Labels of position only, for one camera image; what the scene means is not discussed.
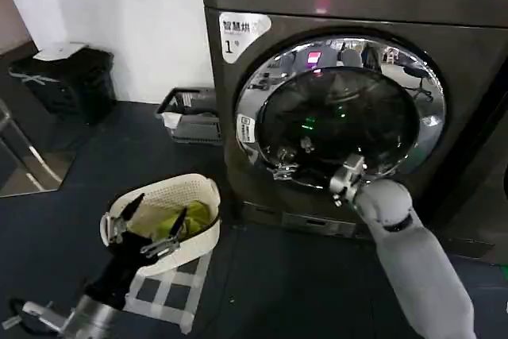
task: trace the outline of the robotic hand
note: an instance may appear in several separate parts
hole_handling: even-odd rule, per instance
[[[474,339],[473,305],[408,190],[389,179],[362,182],[364,158],[351,155],[330,180],[337,203],[351,204],[370,229],[379,261],[414,330],[428,339]]]
[[[167,238],[152,242],[149,238],[127,230],[127,222],[137,211],[143,196],[144,194],[141,194],[129,203],[119,218],[107,222],[110,242],[108,248],[113,255],[112,259],[99,279],[86,287],[84,296],[67,318],[48,307],[26,302],[23,304],[23,311],[37,317],[49,331],[36,331],[21,322],[19,317],[11,319],[18,319],[16,323],[34,335],[52,335],[69,339],[109,337],[112,323],[125,306],[125,296],[129,293],[130,284],[137,271],[156,263],[159,258],[171,254],[179,247],[177,236],[187,214],[187,210],[184,209]]]

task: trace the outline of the white wall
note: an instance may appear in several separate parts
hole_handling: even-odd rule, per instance
[[[202,0],[14,0],[37,47],[82,41],[115,54],[120,100],[159,103],[213,86]]]
[[[0,54],[30,41],[13,0],[0,0]]]

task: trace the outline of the black trash bin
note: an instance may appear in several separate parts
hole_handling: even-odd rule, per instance
[[[112,65],[112,54],[82,48],[62,60],[25,57],[13,62],[9,73],[27,86],[50,114],[61,119],[79,117],[94,125],[115,103]]]

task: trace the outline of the white paper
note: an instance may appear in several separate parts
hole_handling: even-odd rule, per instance
[[[181,117],[182,117],[182,114],[172,113],[169,111],[162,113],[162,119],[164,120],[164,126],[166,126],[169,129],[176,129],[178,127]]]
[[[271,28],[271,20],[260,13],[223,12],[219,16],[222,58],[228,64]]]
[[[237,137],[240,142],[253,143],[256,141],[256,121],[243,114],[237,115]]]
[[[86,47],[86,44],[81,43],[59,43],[50,45],[37,53],[33,58],[41,61],[55,61],[68,59],[74,55],[78,50]]]

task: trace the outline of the plastic basket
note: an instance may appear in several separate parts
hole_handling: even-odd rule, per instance
[[[138,271],[139,275],[149,277],[177,268],[203,256],[215,247],[221,232],[219,218],[221,196],[217,184],[212,179],[199,174],[176,176],[130,191],[118,198],[111,206],[110,211],[101,218],[100,234],[105,246],[109,244],[106,233],[106,215],[109,214],[111,217],[117,218],[124,207],[142,193],[144,193],[144,198],[135,213],[136,218],[142,218],[144,214],[157,213],[157,211],[161,211],[160,207],[185,206],[189,202],[198,200],[209,207],[212,223],[201,233],[180,241],[180,247],[172,254],[161,258],[152,266],[141,268]]]
[[[175,87],[156,111],[177,143],[222,145],[215,90]]]

